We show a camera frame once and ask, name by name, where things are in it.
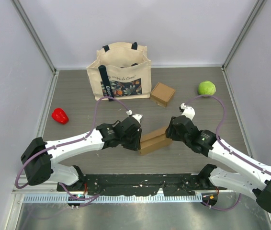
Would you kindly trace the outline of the red bell pepper toy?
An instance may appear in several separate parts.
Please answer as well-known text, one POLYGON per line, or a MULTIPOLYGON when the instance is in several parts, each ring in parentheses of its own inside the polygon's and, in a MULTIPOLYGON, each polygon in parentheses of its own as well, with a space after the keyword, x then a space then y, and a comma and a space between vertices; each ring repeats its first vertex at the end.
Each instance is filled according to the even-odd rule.
POLYGON ((56 108, 52 114, 51 117, 57 121, 60 124, 66 124, 69 121, 69 117, 65 113, 65 111, 61 108, 56 108))

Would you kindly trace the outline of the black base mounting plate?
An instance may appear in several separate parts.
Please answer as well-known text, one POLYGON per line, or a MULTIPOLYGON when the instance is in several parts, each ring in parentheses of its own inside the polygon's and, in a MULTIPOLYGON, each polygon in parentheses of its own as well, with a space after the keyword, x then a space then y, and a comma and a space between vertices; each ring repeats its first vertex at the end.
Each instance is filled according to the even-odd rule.
POLYGON ((164 196, 194 195, 195 191, 215 191, 208 180, 197 174, 87 174, 76 187, 67 186, 68 191, 84 190, 94 196, 155 196, 159 189, 164 196))

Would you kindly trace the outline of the beige canvas tote bag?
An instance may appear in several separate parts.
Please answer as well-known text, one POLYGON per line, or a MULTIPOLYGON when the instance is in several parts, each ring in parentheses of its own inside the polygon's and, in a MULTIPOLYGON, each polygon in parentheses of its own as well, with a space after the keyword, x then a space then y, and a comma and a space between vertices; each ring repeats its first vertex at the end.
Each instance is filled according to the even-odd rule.
POLYGON ((86 70, 95 100, 103 96, 119 100, 150 97, 151 60, 146 46, 136 42, 105 45, 86 70))

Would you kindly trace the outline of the green cabbage ball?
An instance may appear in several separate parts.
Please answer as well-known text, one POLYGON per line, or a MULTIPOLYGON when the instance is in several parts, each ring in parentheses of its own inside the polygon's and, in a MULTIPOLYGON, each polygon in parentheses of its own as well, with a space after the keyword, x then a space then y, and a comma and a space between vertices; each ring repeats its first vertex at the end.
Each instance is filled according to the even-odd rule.
POLYGON ((197 92, 199 95, 214 95, 216 86, 211 81, 203 81, 198 85, 197 92))

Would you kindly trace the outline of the spare brown cardboard box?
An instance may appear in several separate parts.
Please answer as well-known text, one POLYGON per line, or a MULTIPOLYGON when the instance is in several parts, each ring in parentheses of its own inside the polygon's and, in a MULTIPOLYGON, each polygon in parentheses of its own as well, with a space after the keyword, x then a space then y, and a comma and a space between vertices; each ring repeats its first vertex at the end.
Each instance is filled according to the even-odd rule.
POLYGON ((161 148, 167 147, 172 143, 172 139, 166 136, 167 127, 162 127, 146 135, 140 140, 140 156, 147 155, 161 148))

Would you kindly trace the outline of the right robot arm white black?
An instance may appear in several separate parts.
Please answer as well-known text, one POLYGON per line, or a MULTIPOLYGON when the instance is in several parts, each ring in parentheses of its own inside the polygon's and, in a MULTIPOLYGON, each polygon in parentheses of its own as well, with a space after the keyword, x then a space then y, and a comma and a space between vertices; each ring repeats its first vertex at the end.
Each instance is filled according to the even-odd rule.
POLYGON ((265 165, 231 147, 217 134, 199 130, 190 118, 173 116, 166 136, 183 142, 193 152, 219 161, 235 173, 225 172, 216 166, 205 166, 199 176, 203 189, 223 187, 244 194, 271 213, 271 166, 265 165))

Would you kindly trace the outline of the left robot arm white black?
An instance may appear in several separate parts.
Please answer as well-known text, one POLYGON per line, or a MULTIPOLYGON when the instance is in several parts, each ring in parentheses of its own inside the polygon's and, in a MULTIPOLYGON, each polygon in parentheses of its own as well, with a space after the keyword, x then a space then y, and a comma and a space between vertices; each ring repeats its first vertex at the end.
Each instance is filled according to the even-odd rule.
POLYGON ((128 150, 139 150, 141 118, 139 114, 130 115, 115 124, 103 123, 91 132, 62 140, 45 142, 42 137, 33 139, 21 156, 27 184, 35 186, 51 181, 58 184, 58 191, 83 189, 86 177, 81 169, 76 165, 62 165, 61 161, 119 145, 128 150))

